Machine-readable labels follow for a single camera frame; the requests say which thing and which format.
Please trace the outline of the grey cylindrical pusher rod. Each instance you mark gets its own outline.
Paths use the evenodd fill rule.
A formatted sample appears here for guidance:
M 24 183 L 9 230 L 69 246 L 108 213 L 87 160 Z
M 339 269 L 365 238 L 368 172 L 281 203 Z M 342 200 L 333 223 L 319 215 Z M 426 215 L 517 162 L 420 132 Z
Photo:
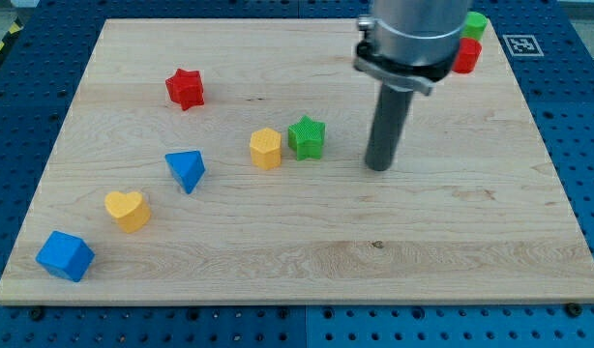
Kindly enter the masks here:
M 381 85 L 365 155 L 369 169 L 385 171 L 393 164 L 412 97 L 412 91 Z

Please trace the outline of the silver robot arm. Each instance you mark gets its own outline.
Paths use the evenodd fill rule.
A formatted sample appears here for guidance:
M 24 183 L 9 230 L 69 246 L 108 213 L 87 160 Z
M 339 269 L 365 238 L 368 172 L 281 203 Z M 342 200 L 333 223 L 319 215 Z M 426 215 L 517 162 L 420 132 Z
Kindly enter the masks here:
M 413 94 L 428 96 L 451 71 L 471 0 L 372 0 L 357 18 L 362 39 L 353 67 L 380 82 L 365 155 L 367 167 L 393 163 Z

